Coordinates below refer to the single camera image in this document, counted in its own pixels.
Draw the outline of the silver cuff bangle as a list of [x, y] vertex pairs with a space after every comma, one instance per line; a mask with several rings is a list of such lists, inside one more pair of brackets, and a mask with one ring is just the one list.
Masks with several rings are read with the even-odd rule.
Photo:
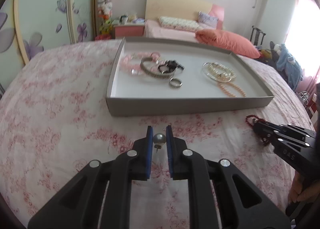
[[158, 60], [154, 61], [152, 57], [144, 57], [140, 62], [140, 69], [148, 76], [156, 79], [171, 78], [171, 74], [163, 74], [158, 69]]

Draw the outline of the folded coral quilt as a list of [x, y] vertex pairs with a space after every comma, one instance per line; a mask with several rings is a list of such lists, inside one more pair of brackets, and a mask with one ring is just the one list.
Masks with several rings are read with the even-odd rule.
[[260, 57], [260, 52], [248, 39], [233, 32], [204, 29], [197, 31], [195, 38], [201, 44], [222, 48], [251, 59], [258, 59]]

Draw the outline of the thin silver bangle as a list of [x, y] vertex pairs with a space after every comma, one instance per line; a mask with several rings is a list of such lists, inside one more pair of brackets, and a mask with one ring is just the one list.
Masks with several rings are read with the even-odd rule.
[[208, 78], [221, 83], [228, 83], [236, 78], [236, 73], [231, 68], [218, 62], [204, 63], [202, 71]]

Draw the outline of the pink white nightstand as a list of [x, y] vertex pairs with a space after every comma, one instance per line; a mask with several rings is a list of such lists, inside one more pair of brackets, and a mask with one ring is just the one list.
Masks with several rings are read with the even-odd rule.
[[123, 37], [142, 37], [145, 24], [117, 24], [112, 27], [112, 36], [115, 39]]

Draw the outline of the floral white pillow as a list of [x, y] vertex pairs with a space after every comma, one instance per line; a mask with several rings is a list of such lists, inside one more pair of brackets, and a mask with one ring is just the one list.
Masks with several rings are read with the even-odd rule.
[[196, 32], [202, 29], [202, 27], [193, 20], [162, 16], [158, 18], [158, 21], [162, 28], [188, 32]]

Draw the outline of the pink window curtain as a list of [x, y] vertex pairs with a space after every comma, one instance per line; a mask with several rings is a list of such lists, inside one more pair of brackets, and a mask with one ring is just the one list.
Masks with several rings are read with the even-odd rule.
[[316, 93], [319, 79], [319, 7], [315, 0], [296, 0], [285, 45], [301, 66], [297, 92]]

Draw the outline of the grey cardboard tray box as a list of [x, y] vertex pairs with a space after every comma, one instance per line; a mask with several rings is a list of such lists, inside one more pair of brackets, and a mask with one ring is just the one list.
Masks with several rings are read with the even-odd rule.
[[[174, 82], [156, 79], [133, 70], [143, 53], [159, 53], [160, 62], [175, 60]], [[202, 71], [206, 62], [218, 62], [236, 73], [232, 81], [244, 95], [226, 85], [235, 96], [226, 95], [216, 81]], [[106, 102], [114, 117], [180, 115], [233, 111], [267, 106], [274, 98], [269, 87], [244, 59], [236, 54], [187, 41], [143, 37], [123, 38], [108, 82]]]

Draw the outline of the blue plush garment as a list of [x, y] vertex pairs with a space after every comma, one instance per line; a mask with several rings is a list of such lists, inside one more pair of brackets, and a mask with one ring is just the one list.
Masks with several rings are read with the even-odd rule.
[[276, 62], [277, 70], [284, 71], [287, 84], [295, 92], [299, 83], [303, 80], [303, 71], [298, 61], [292, 56], [285, 44], [280, 45], [280, 55]]

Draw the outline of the floral sliding wardrobe doors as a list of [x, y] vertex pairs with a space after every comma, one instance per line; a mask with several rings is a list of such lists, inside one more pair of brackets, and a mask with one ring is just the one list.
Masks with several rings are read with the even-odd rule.
[[92, 41], [93, 0], [5, 0], [1, 7], [1, 93], [36, 54]]

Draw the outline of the pink floral bed sheet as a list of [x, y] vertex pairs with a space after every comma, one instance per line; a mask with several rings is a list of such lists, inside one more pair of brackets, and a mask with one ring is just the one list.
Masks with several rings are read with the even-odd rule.
[[113, 160], [146, 135], [171, 125], [204, 158], [229, 159], [280, 209], [294, 171], [263, 147], [245, 118], [312, 129], [300, 100], [272, 68], [245, 62], [269, 84], [265, 108], [163, 117], [115, 118], [105, 92], [118, 41], [47, 50], [26, 65], [1, 99], [1, 194], [17, 219], [30, 218], [91, 160]]

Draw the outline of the pink bed with headboard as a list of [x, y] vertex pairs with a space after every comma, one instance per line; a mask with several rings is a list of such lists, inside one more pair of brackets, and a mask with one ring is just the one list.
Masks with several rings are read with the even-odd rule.
[[195, 33], [221, 30], [225, 9], [203, 0], [146, 0], [144, 37], [196, 43]]

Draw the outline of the purple small pillow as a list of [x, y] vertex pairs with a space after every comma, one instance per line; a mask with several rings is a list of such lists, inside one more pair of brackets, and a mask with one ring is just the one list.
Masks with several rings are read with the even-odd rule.
[[209, 14], [206, 14], [202, 11], [199, 11], [198, 14], [198, 23], [202, 25], [206, 25], [208, 27], [211, 27], [213, 29], [217, 29], [219, 19], [218, 17], [211, 16]]

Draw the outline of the dark wooden chair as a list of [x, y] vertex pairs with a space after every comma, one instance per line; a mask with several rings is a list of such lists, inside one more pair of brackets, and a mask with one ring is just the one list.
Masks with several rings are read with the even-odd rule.
[[261, 29], [252, 26], [250, 41], [253, 42], [254, 46], [262, 46], [265, 36], [266, 33], [264, 33]]

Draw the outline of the plush toy display tube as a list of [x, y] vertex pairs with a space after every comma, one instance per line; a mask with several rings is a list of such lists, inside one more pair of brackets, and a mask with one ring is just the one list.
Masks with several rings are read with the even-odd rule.
[[97, 0], [96, 26], [97, 34], [105, 37], [111, 36], [112, 30], [112, 0]]

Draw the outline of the large pearl earring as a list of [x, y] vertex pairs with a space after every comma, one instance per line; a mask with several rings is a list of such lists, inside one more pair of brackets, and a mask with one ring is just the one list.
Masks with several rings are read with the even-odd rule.
[[156, 149], [156, 152], [158, 152], [158, 150], [161, 150], [162, 147], [166, 144], [166, 142], [166, 136], [162, 133], [157, 133], [153, 136], [153, 145]]

